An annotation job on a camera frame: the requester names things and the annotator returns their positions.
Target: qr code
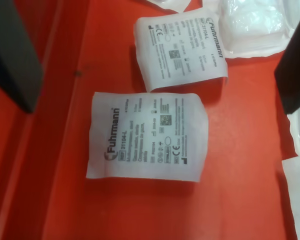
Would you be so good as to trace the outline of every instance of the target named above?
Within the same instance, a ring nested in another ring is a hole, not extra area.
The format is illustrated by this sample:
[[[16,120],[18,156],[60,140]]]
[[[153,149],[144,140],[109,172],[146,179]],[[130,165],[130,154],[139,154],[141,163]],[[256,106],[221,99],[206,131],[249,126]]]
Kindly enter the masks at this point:
[[[179,50],[169,51],[169,55],[170,55],[171,59],[179,59],[179,58],[181,58]]]
[[[172,125],[171,115],[160,115],[160,125],[161,126],[171,126]]]

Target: red tray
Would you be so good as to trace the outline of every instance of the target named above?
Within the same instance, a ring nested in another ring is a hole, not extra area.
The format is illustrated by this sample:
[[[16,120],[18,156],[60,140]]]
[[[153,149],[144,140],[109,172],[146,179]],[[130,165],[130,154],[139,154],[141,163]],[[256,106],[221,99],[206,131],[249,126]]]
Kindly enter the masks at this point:
[[[187,10],[200,7],[193,0]],[[16,0],[45,69],[35,114],[0,90],[0,239],[294,240],[281,161],[294,157],[274,79],[281,55],[228,60],[196,93],[209,117],[200,183],[85,178],[94,92],[140,93],[145,0]]]

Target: gauze compress package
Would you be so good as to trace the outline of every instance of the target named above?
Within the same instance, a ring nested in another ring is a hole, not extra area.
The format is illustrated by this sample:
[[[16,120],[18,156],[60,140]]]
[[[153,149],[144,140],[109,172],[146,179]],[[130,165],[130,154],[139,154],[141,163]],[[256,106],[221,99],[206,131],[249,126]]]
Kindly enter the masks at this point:
[[[196,94],[96,92],[86,177],[199,182],[208,117]]]

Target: printed symbol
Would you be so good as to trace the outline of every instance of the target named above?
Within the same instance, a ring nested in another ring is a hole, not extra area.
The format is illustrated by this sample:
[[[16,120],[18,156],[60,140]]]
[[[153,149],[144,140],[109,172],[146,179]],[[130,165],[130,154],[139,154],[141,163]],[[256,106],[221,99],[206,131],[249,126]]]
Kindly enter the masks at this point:
[[[175,164],[179,164],[179,157],[178,157],[178,156],[175,156],[175,157],[174,157],[174,163],[175,163]]]
[[[171,41],[171,37],[170,37],[170,35],[165,35],[165,40],[167,41],[167,42],[170,42]]]
[[[172,154],[174,156],[179,156],[180,155],[180,151],[178,151],[178,150],[180,149],[180,146],[173,146],[172,148],[173,148],[173,150],[175,150],[175,151],[172,152]]]
[[[171,144],[171,138],[167,136],[164,140],[165,145],[169,146]]]

